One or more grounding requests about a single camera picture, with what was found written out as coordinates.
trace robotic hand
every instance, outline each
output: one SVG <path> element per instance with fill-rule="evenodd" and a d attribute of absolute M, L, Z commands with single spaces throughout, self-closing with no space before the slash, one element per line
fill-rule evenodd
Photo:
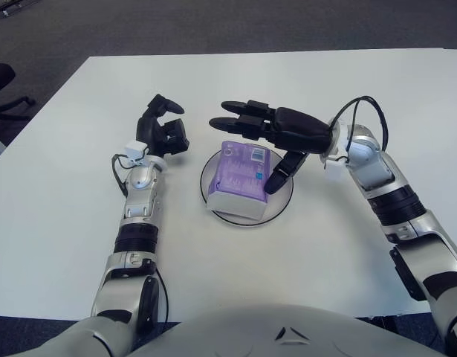
<path fill-rule="evenodd" d="M 361 101 L 373 105 L 379 115 L 382 147 L 366 127 L 354 125 Z M 339 118 L 351 105 L 355 105 L 354 118 L 347 126 Z M 288 151 L 266 182 L 266 193 L 275 193 L 310 153 L 320 154 L 326 170 L 348 169 L 386 238 L 395 244 L 390 255 L 408 293 L 418 301 L 428 300 L 447 354 L 457 356 L 457 247 L 386 154 L 388 129 L 377 102 L 367 96 L 355 98 L 330 125 L 292 109 L 272 109 L 253 100 L 223 102 L 221 106 L 239 118 L 214 118 L 211 126 L 243 138 L 265 138 Z"/>

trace black joint segment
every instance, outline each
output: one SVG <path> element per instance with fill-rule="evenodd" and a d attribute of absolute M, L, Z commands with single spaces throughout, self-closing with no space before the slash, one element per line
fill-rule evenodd
<path fill-rule="evenodd" d="M 429 294 L 437 300 L 445 291 L 457 287 L 457 271 L 445 271 L 432 275 L 423 280 L 423 284 Z"/>
<path fill-rule="evenodd" d="M 114 252 L 148 251 L 155 253 L 158 228 L 148 223 L 131 223 L 119 228 Z"/>
<path fill-rule="evenodd" d="M 149 333 L 154 329 L 158 322 L 158 308 L 159 282 L 154 277 L 147 277 L 140 294 L 137 333 Z"/>
<path fill-rule="evenodd" d="M 272 109 L 266 103 L 257 102 L 255 100 L 249 100 L 247 103 L 247 114 L 255 117 L 261 117 L 263 119 L 272 118 Z"/>
<path fill-rule="evenodd" d="M 105 310 L 97 315 L 127 324 L 131 320 L 132 313 L 127 310 Z"/>
<path fill-rule="evenodd" d="M 265 121 L 259 117 L 241 115 L 236 121 L 236 126 L 243 138 L 256 141 L 262 137 L 264 122 Z"/>
<path fill-rule="evenodd" d="M 447 356 L 457 357 L 457 335 L 454 332 L 454 326 L 457 323 L 457 316 L 451 322 L 446 338 L 444 339 L 444 344 L 446 345 L 445 352 Z"/>
<path fill-rule="evenodd" d="M 409 270 L 408 265 L 401 257 L 398 249 L 395 247 L 390 251 L 390 257 L 395 263 L 395 270 L 401 279 L 401 282 L 405 285 L 406 290 L 413 299 L 417 301 L 425 301 L 427 297 L 424 295 L 423 290 L 417 283 L 412 272 Z"/>
<path fill-rule="evenodd" d="M 427 212 L 409 185 L 369 199 L 369 204 L 383 226 L 397 225 Z"/>
<path fill-rule="evenodd" d="M 282 160 L 274 167 L 264 189 L 268 195 L 277 192 L 285 185 L 289 178 L 296 174 L 297 170 L 304 164 L 308 154 L 303 152 L 287 152 Z"/>

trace gray carpet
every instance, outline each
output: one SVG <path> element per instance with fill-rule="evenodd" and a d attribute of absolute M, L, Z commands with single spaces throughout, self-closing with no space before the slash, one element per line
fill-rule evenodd
<path fill-rule="evenodd" d="M 436 47 L 457 48 L 457 0 L 41 0 L 0 14 L 0 62 L 17 73 L 0 103 L 30 95 L 35 114 L 89 56 Z M 0 139 L 24 125 L 0 121 Z M 435 334 L 429 314 L 395 322 L 424 344 Z M 70 324 L 0 318 L 0 356 Z"/>

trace purple box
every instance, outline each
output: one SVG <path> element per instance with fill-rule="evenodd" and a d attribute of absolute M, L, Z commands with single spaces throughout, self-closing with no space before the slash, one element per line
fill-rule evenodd
<path fill-rule="evenodd" d="M 260 220 L 268 203 L 263 187 L 269 175 L 269 149 L 224 141 L 208 189 L 207 209 Z"/>

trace wire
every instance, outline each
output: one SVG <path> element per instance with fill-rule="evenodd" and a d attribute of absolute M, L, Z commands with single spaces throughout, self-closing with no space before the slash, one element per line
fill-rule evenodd
<path fill-rule="evenodd" d="M 349 161 L 349 158 L 347 156 L 339 156 L 334 161 L 339 161 L 341 158 L 344 158 L 345 160 Z"/>
<path fill-rule="evenodd" d="M 356 118 L 356 116 L 357 116 L 357 108 L 359 107 L 359 104 L 360 104 L 360 101 L 358 101 L 358 102 L 355 103 L 354 114 L 352 115 L 352 124 L 351 124 L 351 128 L 350 128 L 349 142 L 347 143 L 347 146 L 346 146 L 346 152 L 347 152 L 347 154 L 349 153 L 350 145 L 352 144 L 352 139 L 354 138 L 355 118 Z"/>
<path fill-rule="evenodd" d="M 166 287 L 165 282 L 162 279 L 162 275 L 161 275 L 161 272 L 159 271 L 159 268 L 156 268 L 155 272 L 159 276 L 159 280 L 161 281 L 162 288 L 163 288 L 163 293 L 166 296 L 166 320 L 163 322 L 163 327 L 162 327 L 162 332 L 161 332 L 161 333 L 164 333 L 166 330 L 167 321 L 169 320 L 169 294 L 167 294 L 167 287 Z"/>
<path fill-rule="evenodd" d="M 121 189 L 121 192 L 123 193 L 124 197 L 127 197 L 127 187 L 126 185 L 121 181 L 119 175 L 116 172 L 116 160 L 119 158 L 120 154 L 116 154 L 111 158 L 111 165 L 112 165 L 112 173 L 114 175 L 114 178 L 116 179 L 117 186 Z"/>
<path fill-rule="evenodd" d="M 436 341 L 436 338 L 438 337 L 438 331 L 436 331 L 436 334 L 433 336 L 431 341 L 427 344 L 428 347 L 431 347 L 433 345 L 433 342 Z"/>
<path fill-rule="evenodd" d="M 137 166 L 137 165 L 132 165 L 132 166 L 126 167 L 126 166 L 124 166 L 123 163 L 121 162 L 121 158 L 127 158 L 127 155 L 117 154 L 117 162 L 119 162 L 119 165 L 120 165 L 123 169 L 130 170 L 131 168 Z"/>
<path fill-rule="evenodd" d="M 346 147 L 346 149 L 347 148 L 350 149 L 350 145 L 351 145 L 352 138 L 353 138 L 353 131 L 354 131 L 354 124 L 355 124 L 355 116 L 357 114 L 357 107 L 361 101 L 365 101 L 365 102 L 369 103 L 371 106 L 373 106 L 375 111 L 378 114 L 378 118 L 380 119 L 380 125 L 382 126 L 382 151 L 385 151 L 386 147 L 389 143 L 389 128 L 388 128 L 388 125 L 386 124 L 385 114 L 382 112 L 382 109 L 380 108 L 380 105 L 377 103 L 377 101 L 368 95 L 363 95 L 362 97 L 352 99 L 345 106 L 343 106 L 342 109 L 336 114 L 336 116 L 332 120 L 329 130 L 332 130 L 334 128 L 336 122 L 339 120 L 340 116 L 344 113 L 344 111 L 347 110 L 347 108 L 350 107 L 352 104 L 355 104 L 354 114 L 352 116 L 351 133 L 349 136 L 349 142 Z"/>
<path fill-rule="evenodd" d="M 146 148 L 143 150 L 142 152 L 142 156 L 139 157 L 139 158 L 136 158 L 134 161 L 140 161 L 144 158 L 144 156 L 146 156 L 146 150 L 147 150 L 147 153 L 149 153 L 149 147 L 146 146 Z M 123 183 L 123 181 L 121 180 L 121 178 L 119 177 L 119 175 L 117 174 L 117 171 L 116 171 L 116 161 L 119 163 L 119 165 L 124 169 L 124 170 L 130 170 L 136 166 L 139 166 L 139 165 L 132 165 L 132 166 L 124 166 L 123 163 L 121 162 L 121 158 L 127 158 L 127 155 L 124 155 L 124 154 L 114 154 L 114 156 L 112 157 L 111 159 L 111 165 L 112 165 L 112 173 L 114 175 L 114 178 L 116 179 L 116 182 L 117 182 L 117 186 L 119 186 L 119 188 L 121 189 L 121 192 L 123 193 L 124 197 L 127 197 L 127 187 L 126 185 Z"/>

